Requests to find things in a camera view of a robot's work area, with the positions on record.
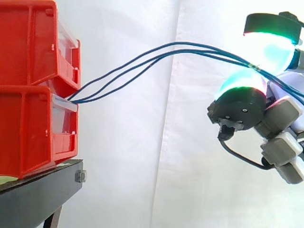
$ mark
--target wire bundle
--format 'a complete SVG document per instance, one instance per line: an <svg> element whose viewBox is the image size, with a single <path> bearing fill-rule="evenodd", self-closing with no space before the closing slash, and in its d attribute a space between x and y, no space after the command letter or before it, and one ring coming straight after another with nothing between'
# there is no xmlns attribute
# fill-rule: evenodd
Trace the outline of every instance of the wire bundle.
<svg viewBox="0 0 304 228"><path fill-rule="evenodd" d="M123 71L122 73L120 73L119 75L117 75L116 77L114 77L112 80L110 80L108 83L106 83L102 88L100 88L98 91L96 91L95 93L84 97L82 99L78 99L78 100L73 100L72 102L75 104L83 104L83 103L89 103L89 102L93 102L96 100L99 100L101 98L104 98L122 88L124 88L125 86L127 86L128 84L130 84L132 81L134 81L135 79L137 79L138 77L140 77L143 73L145 73L148 69L150 69L153 65L155 65L157 62L159 62L160 60L172 56L172 55L176 55L176 54L181 54L181 53L190 53L190 54L195 54L195 55L200 55L200 56L205 56L205 57L210 57L213 59L217 59L220 61L224 61L224 62L228 62L228 63L232 63L235 65L239 65L239 66L243 66L243 67L249 67L252 68L254 70L256 70L257 72L259 72L263 77L265 77L266 79L268 79L269 81L272 81L273 83L275 83L276 85L278 85L280 88L282 88L284 91L286 91L287 93L289 93L291 96L293 96L295 99L297 99L301 104L304 105L304 101L301 99L301 97L304 98L304 94L302 94L300 91L294 89L293 87L287 85L286 83L284 83L282 80L280 80L279 78L271 75L270 73L258 68L257 66L249 63L248 61L244 60L243 58L236 56L232 53L229 53L227 51L224 51L222 49L213 47L213 46L208 46L208 45L203 45L203 44L199 44L199 43L192 43L192 42L172 42L172 43L168 43L162 46L159 46L157 48L154 48L150 51L147 51L139 56L137 56L136 58L132 59L131 61L125 63L124 65L110 71L109 73L96 78L90 82L88 82L87 84L85 84L79 91L77 91L75 94L73 94L68 100L72 100L77 94L79 94L82 90L84 90L85 88L87 88L89 85L102 80L103 78L106 78L108 76L110 76L111 74L127 67L128 65L134 63L135 61L137 61L138 59L153 53L155 51L161 50L163 48L167 48L170 46L175 46L175 45L184 45L184 46L190 46L190 47L196 47L196 48L204 48L205 50L202 49L178 49L178 50L174 50L174 51L169 51L169 52L165 52L163 54L157 55L155 57L152 57L140 64L137 64L125 71ZM144 70L142 70L139 74L137 74L135 77L133 77L131 80L129 80L128 82L126 82L125 84L123 84L122 86L117 87L116 89L105 93L103 95L94 97L96 95L99 95L102 91L104 91L110 84L112 84L114 81L116 81L117 79L119 79L120 77L122 77L123 75L131 72L132 70L135 70L139 67L142 67L146 64L149 64Z"/></svg>

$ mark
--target metal table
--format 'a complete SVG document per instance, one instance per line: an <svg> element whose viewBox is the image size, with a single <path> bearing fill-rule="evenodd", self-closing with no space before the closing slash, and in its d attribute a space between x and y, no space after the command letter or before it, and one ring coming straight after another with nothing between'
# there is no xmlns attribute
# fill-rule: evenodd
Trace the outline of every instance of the metal table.
<svg viewBox="0 0 304 228"><path fill-rule="evenodd" d="M62 205L86 180L82 160L0 185L0 228L56 228Z"/></svg>

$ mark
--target robotic hand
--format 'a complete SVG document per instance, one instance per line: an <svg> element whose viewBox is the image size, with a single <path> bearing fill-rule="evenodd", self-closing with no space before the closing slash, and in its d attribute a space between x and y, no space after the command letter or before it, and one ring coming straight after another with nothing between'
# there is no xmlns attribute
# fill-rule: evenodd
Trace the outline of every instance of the robotic hand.
<svg viewBox="0 0 304 228"><path fill-rule="evenodd" d="M244 34L268 29L272 34L289 38L300 45L301 26L303 23L289 12L279 15L251 14L247 18ZM267 55L271 49L274 47L264 46L263 53ZM304 73L304 52L289 46L277 46L275 54L268 56L270 61L276 58L275 63L266 65L267 57L261 64L253 63L299 92L304 92L304 76L300 74ZM222 85L215 101L208 107L208 116L212 123L220 126L218 139L225 150L263 170L275 168L287 183L298 184L304 180L303 110L303 104L281 87L273 82L266 83L255 70L246 69L234 73ZM250 128L265 139L261 145L262 164L232 151L225 143L235 131Z"/></svg>

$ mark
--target black cable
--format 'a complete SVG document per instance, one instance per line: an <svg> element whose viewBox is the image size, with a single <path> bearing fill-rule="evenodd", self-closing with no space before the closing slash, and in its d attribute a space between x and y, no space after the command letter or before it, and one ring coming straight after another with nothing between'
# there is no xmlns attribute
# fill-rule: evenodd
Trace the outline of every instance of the black cable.
<svg viewBox="0 0 304 228"><path fill-rule="evenodd" d="M220 52L222 54L226 54L226 55L229 55L231 57L233 57L235 60L238 60L240 62L243 62L245 61L243 58L237 56L237 55L234 55L232 53L229 53L227 51L224 51L220 48L217 48L217 47L213 47L213 46L209 46L209 45L204 45L204 44L199 44L199 43L193 43L193 42L184 42L184 41L176 41L176 42L172 42L172 43L168 43L168 44L165 44L165 45L161 45L159 47L156 47L154 49L151 49L150 51L146 51L142 54L140 54L139 56L137 56L136 58L130 60L129 62L123 64L122 66L108 72L107 74L99 77L99 78L96 78L90 82L88 82L87 84L85 84L83 87L80 88L80 90L78 90L76 93L74 93L73 95L71 95L67 100L70 101L72 98L74 98L77 94L79 94L82 90L84 90L86 87L88 87L90 84L96 82L96 81L99 81L107 76L109 76L110 74L120 70L120 69L123 69L124 67L130 65L131 63L135 62L136 60L140 59L141 57L145 56L145 55L148 55L152 52L155 52L155 51L158 51L158 50L161 50L163 48L167 48L167 47L170 47L170 46L175 46L175 45L188 45L188 46L193 46L193 47L201 47L201 48L208 48L208 49L211 49L211 50L214 50L214 51L217 51L217 52Z"/></svg>
<svg viewBox="0 0 304 228"><path fill-rule="evenodd" d="M102 92L109 84L111 84L113 81L117 80L118 78L120 78L121 76L127 74L128 72L136 69L136 68L139 68L149 62L152 62L153 60L156 60L156 59L159 59L159 58L162 58L162 57L168 57L168 56L172 56L172 55L175 55L175 54L180 54L180 53L193 53L193 54L197 54L197 55L203 55L203 54L206 54L206 53L210 53L210 54L214 54L214 55L220 55L220 56L224 56L224 57L231 57L230 55L227 55L226 53L219 53L217 51L210 51L210 50L199 50L199 49L179 49L179 50L175 50L175 51L169 51L169 52L166 52L166 53L163 53L163 54L160 54L160 55L157 55L153 58L150 58L140 64L137 64L125 71L123 71L122 73L120 73L118 76L116 76L114 79L112 79L109 83L107 83L105 86L103 86L101 89L99 89L97 92L91 94L90 96L87 96L87 97L84 97L84 98L81 98L81 99L78 99L78 100L73 100L72 102L73 103L80 103L84 100L88 100L90 98L92 98L93 96L99 94L100 92ZM239 66L245 66L244 63L241 63L241 62L237 62L237 61L234 61L234 60L230 60L230 59L226 59L226 58L221 58L221 57L216 57L216 56L210 56L210 55L206 55L208 57L211 57L211 58L215 58L217 60L221 60L221 61L225 61L225 62L228 62L228 63L232 63L232 64L235 64L235 65L239 65Z"/></svg>
<svg viewBox="0 0 304 228"><path fill-rule="evenodd" d="M258 163L256 163L256 162L254 162L254 161L252 161L252 160L250 160L250 159L244 157L243 155L240 155L240 154L236 153L236 152L233 151L232 149L230 149L230 148L226 145L226 143L225 143L224 141L219 141L219 142L220 142L220 144L222 145L222 147L223 147L228 153L232 154L233 156L239 158L240 160L242 160L242 161L244 161L244 162L246 162L246 163L248 163L248 164L250 164L250 165L253 165L253 166L255 166L255 167L258 167L258 168L260 168L260 169L262 169L262 170L269 170L269 169L274 168L274 165L264 166L264 165L258 164Z"/></svg>
<svg viewBox="0 0 304 228"><path fill-rule="evenodd" d="M107 84L105 84L101 89L99 89L97 92L95 92L94 94L88 96L88 97L85 97L85 98L82 98L82 99L79 99L79 100L74 100L72 101L73 103L75 104L83 104L83 103L89 103L89 102L92 102L92 101L96 101L96 100L99 100L101 98L104 98L105 96L108 96L122 88L124 88L125 86L127 86L128 84L130 84L132 81L134 81L135 79L137 79L139 76L141 76L144 72L146 72L148 69L150 69L154 64L156 64L157 62L159 62L161 59L165 58L165 57L168 57L168 56L171 56L171 55L174 55L174 54L180 54L180 53L191 53L191 54L196 54L196 55L200 55L200 56L205 56L205 57L210 57L210 58L213 58L213 59L217 59L217 60L221 60L221 61L225 61L225 62L228 62L228 63L233 63L235 65L239 65L239 66L242 66L242 67L248 67L246 66L245 64L243 63L239 63L239 62L236 62L236 61L233 61L233 60L229 60L229 59L225 59L225 58L221 58L221 57L218 57L218 56L214 56L214 55L209 55L208 53L212 53L212 54L217 54L216 52L214 51L203 51L203 50L195 50L195 49L182 49L182 50L176 50L176 51L170 51L170 52L167 52L167 53L164 53L164 54L161 54L159 56L156 56L154 58L151 58L141 64L138 64L136 66L133 66L131 67L130 69L120 73L118 76L114 77L111 81L109 81ZM139 74L137 74L135 77L133 77L131 80L129 80L128 82L126 82L125 84L123 84L122 86L104 94L104 95L101 95L101 96L98 96L96 98L93 98L93 99L90 99L88 100L88 98L91 98L92 96L102 92L104 89L106 89L111 83L113 83L115 80L117 80L118 78L120 78L121 76L123 76L124 74L130 72L131 70L135 69L135 68L138 68L144 64L147 64L149 63L151 60L155 60L154 62L152 62L151 64L149 64L143 71L141 71Z"/></svg>

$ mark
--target black cap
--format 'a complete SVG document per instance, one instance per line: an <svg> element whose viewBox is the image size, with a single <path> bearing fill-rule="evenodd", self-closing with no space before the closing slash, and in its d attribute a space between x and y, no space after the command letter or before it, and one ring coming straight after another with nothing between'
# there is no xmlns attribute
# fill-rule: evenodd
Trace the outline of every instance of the black cap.
<svg viewBox="0 0 304 228"><path fill-rule="evenodd" d="M286 37L293 44L298 44L301 24L292 18L268 13L253 13L247 16L244 34L250 32L265 32Z"/></svg>

